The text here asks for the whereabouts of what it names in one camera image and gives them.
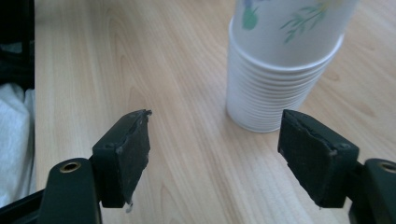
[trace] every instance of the wood grain surface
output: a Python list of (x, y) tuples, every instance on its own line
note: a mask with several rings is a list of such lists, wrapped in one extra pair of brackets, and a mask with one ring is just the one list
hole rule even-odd
[[(396, 161), (396, 2), (361, 0), (343, 46), (301, 107)], [(148, 168), (131, 213), (105, 223), (348, 223), (320, 209), (276, 152), (225, 110), (231, 0), (35, 0), (37, 187), (89, 158), (124, 114), (152, 109)]]

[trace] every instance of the stack of paper cups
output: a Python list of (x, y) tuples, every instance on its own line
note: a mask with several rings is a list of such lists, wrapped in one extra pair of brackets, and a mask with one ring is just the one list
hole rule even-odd
[(241, 127), (277, 130), (334, 54), (357, 0), (242, 0), (229, 27), (227, 111)]

